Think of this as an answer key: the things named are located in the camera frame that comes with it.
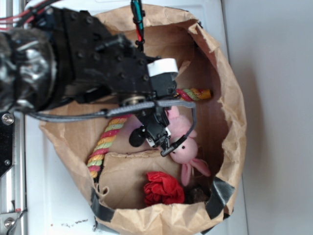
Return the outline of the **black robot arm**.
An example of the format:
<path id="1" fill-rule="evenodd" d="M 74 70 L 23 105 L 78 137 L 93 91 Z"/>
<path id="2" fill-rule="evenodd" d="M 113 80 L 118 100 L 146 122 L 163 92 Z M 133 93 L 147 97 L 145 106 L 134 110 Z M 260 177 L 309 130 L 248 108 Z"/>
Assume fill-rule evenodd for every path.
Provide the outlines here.
<path id="1" fill-rule="evenodd" d="M 0 109 L 38 117 L 73 101 L 120 106 L 105 117 L 135 114 L 142 126 L 132 146 L 152 140 L 170 146 L 169 120 L 160 100 L 175 94 L 174 59 L 146 56 L 123 34 L 112 35 L 87 11 L 34 7 L 27 29 L 18 24 L 0 35 Z"/>

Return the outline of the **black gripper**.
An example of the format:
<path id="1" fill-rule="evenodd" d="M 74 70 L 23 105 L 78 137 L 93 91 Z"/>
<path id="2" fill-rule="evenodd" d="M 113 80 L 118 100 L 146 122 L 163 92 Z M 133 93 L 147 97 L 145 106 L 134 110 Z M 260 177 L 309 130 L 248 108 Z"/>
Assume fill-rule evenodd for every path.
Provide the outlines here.
<path id="1" fill-rule="evenodd" d="M 122 102 L 175 93 L 174 58 L 157 60 L 140 52 L 124 34 L 112 35 L 88 12 L 58 11 L 58 95 L 61 101 L 96 101 L 108 95 Z"/>

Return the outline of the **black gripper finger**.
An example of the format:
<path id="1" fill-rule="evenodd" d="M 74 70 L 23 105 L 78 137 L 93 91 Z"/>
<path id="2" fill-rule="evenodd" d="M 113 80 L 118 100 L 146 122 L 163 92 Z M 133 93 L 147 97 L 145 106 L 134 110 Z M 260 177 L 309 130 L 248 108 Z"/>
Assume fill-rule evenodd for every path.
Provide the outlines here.
<path id="1" fill-rule="evenodd" d="M 166 130 L 169 120 L 164 108 L 156 107 L 142 111 L 135 116 L 141 122 L 140 127 L 145 131 L 146 139 L 151 139 L 154 142 L 153 147 L 170 147 L 169 134 Z"/>

